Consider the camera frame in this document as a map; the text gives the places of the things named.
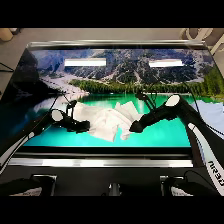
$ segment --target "crumpled fabric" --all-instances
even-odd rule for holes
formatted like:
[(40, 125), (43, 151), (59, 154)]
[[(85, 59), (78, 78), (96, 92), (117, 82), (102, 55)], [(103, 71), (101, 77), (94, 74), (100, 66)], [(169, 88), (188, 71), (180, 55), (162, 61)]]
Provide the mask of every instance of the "crumpled fabric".
[(117, 103), (114, 109), (88, 106), (78, 102), (73, 112), (74, 119), (90, 122), (88, 131), (90, 135), (110, 142), (114, 141), (118, 128), (122, 130), (120, 138), (127, 140), (131, 134), (129, 131), (131, 124), (141, 116), (131, 101), (123, 105)]
[[(224, 106), (223, 103), (205, 103), (202, 100), (197, 100), (197, 105), (202, 119), (211, 127), (224, 133)], [(195, 103), (191, 106), (197, 111)], [(215, 134), (224, 139), (224, 136), (212, 130)]]

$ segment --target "turquoise water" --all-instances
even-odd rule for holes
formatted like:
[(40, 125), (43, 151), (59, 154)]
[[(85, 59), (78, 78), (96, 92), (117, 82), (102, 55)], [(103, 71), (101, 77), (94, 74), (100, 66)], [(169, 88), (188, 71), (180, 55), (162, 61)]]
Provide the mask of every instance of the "turquoise water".
[[(183, 96), (188, 103), (193, 103), (191, 96)], [(168, 96), (158, 95), (157, 107), (164, 103)], [(205, 102), (213, 102), (210, 98), (197, 98)], [(117, 102), (121, 104), (132, 101), (140, 114), (149, 113), (149, 109), (143, 101), (135, 98), (134, 94), (100, 95), (91, 94), (79, 100), (91, 106), (114, 108)], [(92, 137), (88, 133), (76, 134), (67, 132), (66, 129), (51, 127), (40, 136), (36, 136), (27, 142), (26, 146), (86, 146), (86, 147), (189, 147), (190, 143), (184, 125), (176, 118), (172, 121), (162, 120), (143, 133), (133, 133), (128, 140), (120, 139), (121, 130), (116, 134), (114, 142)]]

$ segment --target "mountain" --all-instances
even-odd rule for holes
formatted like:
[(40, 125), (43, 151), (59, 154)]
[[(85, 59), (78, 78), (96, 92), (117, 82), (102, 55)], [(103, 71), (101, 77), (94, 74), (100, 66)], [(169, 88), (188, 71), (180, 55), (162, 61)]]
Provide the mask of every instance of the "mountain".
[[(79, 49), (33, 51), (40, 75), (66, 74), (90, 80), (120, 83), (180, 83), (203, 79), (205, 65), (214, 64), (208, 51), (190, 49)], [(107, 65), (64, 67), (66, 58), (106, 58)], [(150, 68), (149, 60), (181, 59), (184, 66)]]

